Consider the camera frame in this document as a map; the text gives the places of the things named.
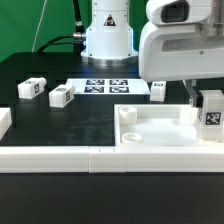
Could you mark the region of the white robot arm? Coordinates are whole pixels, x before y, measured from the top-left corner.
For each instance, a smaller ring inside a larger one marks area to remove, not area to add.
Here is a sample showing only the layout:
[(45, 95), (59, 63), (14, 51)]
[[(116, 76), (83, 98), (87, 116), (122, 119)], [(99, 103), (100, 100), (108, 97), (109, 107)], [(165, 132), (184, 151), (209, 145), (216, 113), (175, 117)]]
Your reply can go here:
[(148, 0), (146, 15), (134, 50), (129, 0), (92, 0), (82, 59), (116, 66), (136, 58), (144, 81), (182, 80), (196, 104), (194, 80), (224, 77), (224, 0)]

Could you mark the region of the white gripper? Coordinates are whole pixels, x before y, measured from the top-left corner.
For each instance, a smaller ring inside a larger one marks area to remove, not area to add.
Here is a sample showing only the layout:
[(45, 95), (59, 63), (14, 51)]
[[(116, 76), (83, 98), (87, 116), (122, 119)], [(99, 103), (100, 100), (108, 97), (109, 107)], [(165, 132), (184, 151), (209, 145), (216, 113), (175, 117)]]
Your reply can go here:
[(185, 80), (189, 103), (198, 108), (194, 79), (224, 77), (224, 37), (201, 36), (197, 25), (148, 22), (140, 37), (139, 75), (146, 82)]

